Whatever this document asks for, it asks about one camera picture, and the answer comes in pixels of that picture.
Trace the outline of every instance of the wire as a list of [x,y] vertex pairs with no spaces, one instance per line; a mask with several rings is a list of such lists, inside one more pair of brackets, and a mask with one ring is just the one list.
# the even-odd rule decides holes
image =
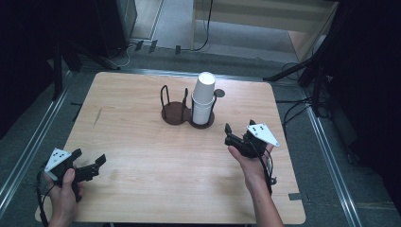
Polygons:
[[51,186],[47,192],[44,194],[44,197],[42,198],[42,206],[44,206],[44,200],[46,199],[47,195],[50,193],[51,189],[54,188],[54,186],[56,186],[55,184],[53,184],[53,186]]
[[251,147],[253,148],[253,151],[255,152],[255,154],[257,154],[257,157],[259,158],[259,161],[260,161],[260,163],[262,164],[263,172],[264,172],[264,174],[265,174],[266,185],[267,185],[268,190],[269,190],[269,192],[270,192],[270,194],[271,194],[271,193],[272,193],[271,186],[272,186],[273,184],[276,183],[276,180],[274,179],[274,182],[273,182],[273,181],[272,181],[272,178],[271,178],[271,175],[272,175],[272,173],[273,173],[273,165],[272,165],[273,161],[272,161],[272,159],[271,159],[271,156],[270,156],[270,154],[269,154],[269,157],[270,157],[270,160],[271,160],[271,169],[267,169],[266,164],[265,164],[265,162],[263,162],[263,158],[262,158],[263,155],[266,155],[266,154],[265,154],[266,152],[264,152],[263,155],[259,155],[259,153],[257,152],[257,149],[254,147],[253,143],[252,143],[251,141],[249,141],[249,144],[250,144]]
[[42,171],[44,168],[44,165],[46,164],[46,162],[44,162],[41,165],[41,170],[38,172],[38,174],[36,175],[36,197],[38,200],[38,205],[39,205],[39,209],[40,209],[40,217],[41,217],[41,221],[42,224],[44,225],[44,227],[48,226],[48,221],[47,221],[47,217],[46,217],[46,213],[44,212],[44,198],[41,200],[42,195],[41,195],[41,177],[42,177]]
[[[279,104],[279,103],[295,103],[293,106],[291,106],[291,107],[287,110],[286,114],[284,115],[284,119],[283,119],[282,126],[283,126],[283,132],[284,132],[284,135],[285,135],[286,138],[287,138],[287,124],[288,124],[291,120],[293,120],[296,116],[300,115],[304,110],[306,110],[307,108],[312,107],[312,104],[314,104],[314,103],[312,103],[312,102],[313,102],[313,101],[312,101],[312,97],[307,97],[307,98],[304,98],[304,99],[301,99],[301,100],[277,100],[277,101],[276,101],[276,103],[278,103],[278,104]],[[290,113],[293,109],[295,109],[295,107],[299,106],[300,104],[306,104],[306,106],[303,107],[298,113],[296,113],[295,115],[293,115],[290,119],[287,119],[289,113]],[[326,102],[320,102],[320,101],[319,101],[318,103],[316,103],[316,105],[317,105],[318,108],[321,108],[321,107],[327,108],[327,107],[326,107],[326,105],[327,105]],[[327,114],[327,115],[322,115],[322,114],[320,114],[320,117],[326,118],[326,117],[328,117],[328,114]]]
[[130,56],[130,54],[128,53],[128,51],[129,51],[130,48],[133,48],[134,46],[136,46],[136,44],[130,45],[130,46],[126,49],[126,54],[127,54],[127,57],[128,57],[127,63],[125,63],[125,64],[116,64],[116,63],[110,61],[109,59],[106,59],[106,61],[110,62],[111,64],[113,64],[114,66],[117,66],[117,67],[125,67],[125,66],[127,66],[127,65],[130,63],[130,61],[131,61],[131,56]]
[[[208,31],[208,29],[207,29],[207,27],[206,27],[206,23],[205,23],[205,11],[204,11],[204,0],[202,0],[201,1],[201,6],[202,6],[202,12],[203,12],[203,20],[202,20],[202,24],[203,24],[203,29],[204,29],[204,32],[209,36],[209,31]],[[208,42],[208,48],[207,48],[207,50],[205,50],[205,51],[208,51],[210,49],[210,43]]]
[[[285,64],[283,65],[283,67],[281,67],[281,72],[284,72],[284,68],[285,68],[287,65],[289,65],[289,64],[298,64],[298,63],[297,63],[297,62],[288,62],[288,63],[285,63]],[[291,80],[297,80],[297,79],[300,78],[299,70],[297,71],[297,77],[298,77],[297,79],[291,78],[291,77],[290,77],[291,75],[292,75],[292,74],[288,75],[287,78],[288,78],[288,79],[291,79]]]
[[267,158],[268,158],[268,160],[270,160],[271,161],[271,172],[273,172],[273,159],[271,158],[271,155],[270,155],[270,152],[268,151],[268,149],[267,148],[265,148],[265,151],[267,151],[268,152],[268,155],[266,155],[266,154],[263,154],[263,155],[265,155]]
[[210,17],[212,16],[212,8],[213,8],[213,0],[210,1],[210,8],[209,8],[209,16],[207,18],[207,27],[206,27],[206,40],[203,43],[203,46],[201,46],[198,49],[182,49],[182,50],[189,50],[189,51],[200,51],[202,50],[206,44],[209,42],[209,26],[210,26]]

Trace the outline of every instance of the finger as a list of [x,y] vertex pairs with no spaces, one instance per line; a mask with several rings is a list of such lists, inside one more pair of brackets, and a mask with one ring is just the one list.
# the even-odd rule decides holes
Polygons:
[[228,150],[230,151],[231,155],[233,155],[233,157],[239,161],[240,158],[242,157],[241,153],[238,151],[238,149],[236,149],[234,146],[229,146]]
[[47,182],[47,188],[51,188],[54,185],[53,179],[47,173],[44,173],[44,178],[46,179]]
[[78,185],[78,194],[83,197],[83,183],[77,183]]
[[274,146],[272,144],[267,144],[266,145],[266,150],[268,151],[268,153],[271,153],[271,151],[273,150]]
[[75,170],[73,168],[67,169],[67,171],[64,173],[64,177],[62,178],[63,188],[64,186],[70,187],[74,179],[75,179]]

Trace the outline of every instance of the wooden table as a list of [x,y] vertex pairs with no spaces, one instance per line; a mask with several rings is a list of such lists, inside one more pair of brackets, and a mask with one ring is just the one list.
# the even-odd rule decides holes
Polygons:
[[[255,223],[242,170],[224,145],[225,124],[240,136],[250,119],[265,122],[281,144],[271,154],[278,181],[272,198],[283,222],[305,221],[302,202],[288,197],[299,190],[270,85],[217,79],[225,97],[210,128],[168,125],[161,88],[167,85],[170,101],[181,102],[184,89],[191,94],[195,84],[196,78],[96,75],[64,149],[82,149],[77,166],[103,153],[107,162],[85,183],[76,221]],[[50,200],[45,210],[51,217]]]

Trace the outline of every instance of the forearm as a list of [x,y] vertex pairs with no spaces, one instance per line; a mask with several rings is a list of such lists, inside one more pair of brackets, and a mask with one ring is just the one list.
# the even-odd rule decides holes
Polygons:
[[265,182],[252,183],[249,188],[258,227],[284,226]]

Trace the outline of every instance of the black cable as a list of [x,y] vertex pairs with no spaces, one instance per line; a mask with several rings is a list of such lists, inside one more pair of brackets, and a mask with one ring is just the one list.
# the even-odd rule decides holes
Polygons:
[[[307,100],[310,100],[310,101],[311,101],[311,98],[310,98],[310,97],[307,97],[307,98],[305,98],[305,99],[302,99],[302,100],[297,101],[297,102],[295,103],[295,105],[293,105],[292,107],[290,107],[290,108],[287,110],[286,114],[284,115],[284,119],[283,119],[283,124],[282,124],[282,126],[283,126],[284,136],[285,136],[286,138],[287,138],[286,124],[288,123],[288,121],[287,121],[287,116],[288,116],[288,114],[291,112],[291,110],[293,110],[293,109],[294,109],[295,107],[297,107],[299,104],[305,103]],[[290,120],[292,120],[295,116],[297,116],[297,115],[299,115],[299,114],[301,114],[301,113],[295,114],[294,116],[292,116],[292,117],[290,118]]]
[[[297,63],[297,62],[288,62],[288,63],[285,63],[285,64],[281,67],[281,72],[284,72],[284,68],[285,68],[287,65],[289,65],[289,64],[298,64],[298,63]],[[287,78],[288,78],[288,79],[291,79],[291,80],[297,80],[297,79],[291,78],[290,76],[291,76],[291,75],[288,75]],[[299,71],[297,71],[297,77],[298,77],[298,79],[300,78]]]
[[46,217],[46,213],[44,212],[44,199],[41,200],[42,198],[42,194],[41,194],[41,177],[42,177],[42,168],[41,170],[38,172],[38,175],[36,176],[36,196],[37,196],[37,200],[38,200],[38,205],[39,205],[39,210],[40,210],[40,217],[41,217],[41,221],[42,224],[44,225],[44,227],[47,227],[49,225],[48,221],[47,221],[47,217]]
[[191,50],[191,49],[182,49],[182,50],[200,51],[206,46],[207,42],[209,42],[209,25],[210,25],[210,17],[212,16],[212,7],[213,7],[213,0],[210,1],[209,17],[207,19],[207,26],[206,26],[206,40],[204,41],[203,46],[198,49],[193,49],[193,50]]
[[300,100],[276,100],[276,103],[295,103],[295,102],[304,102],[307,103],[308,101],[312,101],[312,97],[307,97]]
[[268,171],[268,169],[267,169],[267,167],[266,167],[266,164],[265,164],[265,162],[263,162],[263,158],[262,158],[263,155],[265,155],[265,154],[259,155],[259,153],[257,152],[257,149],[254,147],[253,143],[252,143],[251,141],[249,141],[249,143],[250,143],[251,147],[253,148],[253,151],[257,154],[257,157],[259,158],[260,163],[262,164],[263,172],[264,172],[264,174],[265,174],[266,185],[267,185],[268,190],[269,190],[269,192],[270,192],[270,194],[271,194],[271,193],[272,193],[272,189],[271,189],[271,185],[272,185],[272,183],[271,183],[271,175],[272,175],[272,173],[273,173],[271,156],[270,156],[270,154],[269,154],[270,159],[271,159],[271,170]]
[[266,154],[263,154],[263,155],[265,155],[266,157],[267,157],[267,162],[270,160],[270,165],[271,165],[271,168],[270,168],[270,185],[275,185],[275,184],[277,184],[277,178],[273,178],[272,177],[272,175],[273,175],[273,159],[271,158],[271,155],[270,155],[270,152],[268,151],[268,149],[267,148],[265,148],[265,151],[267,151],[268,152],[268,155],[266,155]]
[[44,194],[44,197],[42,198],[42,206],[44,206],[44,200],[46,199],[47,195],[50,193],[51,189],[54,188],[54,186],[56,186],[55,184],[53,184],[53,186],[51,186],[46,193]]

